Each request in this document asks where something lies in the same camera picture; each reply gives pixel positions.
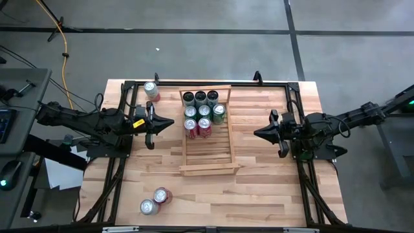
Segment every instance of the keyboard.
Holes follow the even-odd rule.
[[[6,143],[16,113],[14,109],[0,109],[0,144]]]

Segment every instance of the can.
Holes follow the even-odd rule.
[[[187,119],[184,122],[184,128],[188,138],[195,139],[197,137],[197,122],[194,119]]]
[[[186,92],[183,94],[182,99],[184,100],[185,106],[195,106],[194,94],[192,92]]]
[[[145,93],[148,96],[148,99],[152,102],[158,102],[161,99],[160,92],[155,82],[146,82],[144,84]]]
[[[140,205],[141,213],[145,215],[155,215],[160,212],[161,206],[151,199],[145,199]]]
[[[224,114],[226,113],[226,108],[222,104],[216,104],[213,107],[213,123],[222,124],[224,122]]]
[[[212,112],[211,112],[210,108],[207,105],[202,105],[199,108],[199,119],[201,119],[203,117],[208,118],[210,120],[212,119]]]
[[[184,111],[184,116],[186,117],[186,119],[191,118],[197,120],[197,110],[193,106],[188,106]]]
[[[199,120],[199,135],[207,139],[212,134],[212,121],[208,118],[201,118]]]
[[[219,93],[217,91],[209,91],[207,93],[207,106],[210,107],[210,109],[213,109],[213,107],[219,103]]]
[[[195,93],[195,108],[198,109],[202,105],[207,104],[207,95],[204,91],[197,91]]]
[[[168,204],[173,200],[173,193],[164,187],[157,188],[154,192],[154,201],[158,204]]]

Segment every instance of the wooden crate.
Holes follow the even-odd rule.
[[[232,137],[232,120],[230,116],[230,95],[232,92],[231,85],[216,85],[204,87],[183,87],[180,88],[182,101],[182,112],[185,122],[184,100],[182,96],[185,92],[197,91],[217,91],[219,92],[219,103],[226,106],[226,116],[224,123],[216,125],[212,123],[212,135],[207,139],[197,137],[188,139],[186,130],[182,130],[182,166],[180,172],[183,176],[196,175],[225,175],[235,174],[240,166],[235,162],[235,152]],[[220,97],[226,93],[226,100],[220,101]]]

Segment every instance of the butcher block tabletop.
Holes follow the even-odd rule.
[[[102,107],[118,107],[120,85],[125,80],[108,80]],[[315,82],[299,82],[305,114],[321,112]],[[154,150],[144,144],[144,135],[134,137],[127,159],[119,198],[117,225],[228,226],[228,227],[305,227],[298,169],[292,156],[278,157],[278,145],[253,135],[268,125],[271,109],[287,112],[284,88],[232,87],[230,113],[236,163],[235,175],[183,177],[182,102],[179,87],[158,87],[161,100],[154,103],[158,116],[175,123],[154,136]],[[136,102],[145,105],[148,98],[139,87]],[[104,186],[108,160],[96,159],[85,171],[80,191],[82,218],[99,198]],[[315,161],[321,196],[332,211],[347,222],[337,174],[327,161]],[[158,187],[173,193],[170,204],[154,216],[140,213],[140,203],[153,197]],[[309,194],[312,216],[314,200]],[[109,217],[112,194],[108,198],[105,219]]]

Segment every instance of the gray floor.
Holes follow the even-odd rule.
[[[47,1],[74,27],[288,29],[283,0],[72,0]],[[414,30],[410,0],[291,0],[297,30]],[[34,1],[11,1],[0,24],[52,27]],[[61,82],[63,42],[47,43],[48,33],[0,32],[0,44],[38,67],[53,70]],[[66,34],[67,83],[71,91],[93,99],[108,78],[216,78],[249,80],[260,70],[266,80],[297,80],[289,36],[195,34]],[[338,114],[367,101],[384,103],[413,84],[413,37],[298,36],[308,81],[316,81],[327,113]],[[8,59],[2,67],[24,67]],[[67,105],[54,87],[44,101]],[[82,107],[90,105],[78,101]],[[35,125],[42,138],[73,133]],[[413,190],[383,192],[379,182],[392,172],[374,127],[355,129],[335,142],[349,149],[338,159],[339,180],[348,220],[358,227],[414,231]],[[69,223],[76,190],[45,192],[37,208],[44,218],[36,225]],[[66,208],[56,206],[65,200]],[[15,227],[30,226],[26,219]]]

